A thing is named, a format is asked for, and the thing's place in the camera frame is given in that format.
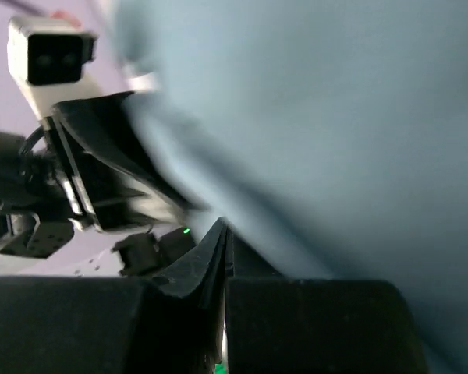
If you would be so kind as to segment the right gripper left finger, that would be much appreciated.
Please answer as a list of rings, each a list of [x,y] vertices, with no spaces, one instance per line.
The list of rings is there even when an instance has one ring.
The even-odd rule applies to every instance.
[[[153,277],[0,277],[0,373],[212,373],[225,225]]]

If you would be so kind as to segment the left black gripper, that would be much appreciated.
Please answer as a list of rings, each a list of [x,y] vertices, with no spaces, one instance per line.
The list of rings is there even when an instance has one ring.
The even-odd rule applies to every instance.
[[[104,232],[183,224],[193,209],[151,161],[123,104],[129,91],[51,107],[51,146],[89,221]]]

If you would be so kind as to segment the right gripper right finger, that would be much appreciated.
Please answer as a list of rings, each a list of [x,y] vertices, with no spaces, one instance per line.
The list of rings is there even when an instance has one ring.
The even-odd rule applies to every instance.
[[[225,230],[231,373],[426,373],[413,316],[382,280],[290,279]]]

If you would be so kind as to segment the teal blue t shirt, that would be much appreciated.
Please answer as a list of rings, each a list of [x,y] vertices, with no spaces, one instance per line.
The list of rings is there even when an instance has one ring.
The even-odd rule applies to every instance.
[[[290,279],[386,281],[468,373],[468,1],[115,1],[133,131]]]

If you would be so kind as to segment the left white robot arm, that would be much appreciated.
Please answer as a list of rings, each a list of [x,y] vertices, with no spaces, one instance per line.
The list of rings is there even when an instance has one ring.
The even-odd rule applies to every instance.
[[[63,101],[30,136],[0,132],[0,255],[47,259],[78,229],[183,221],[191,203],[144,151],[128,97]]]

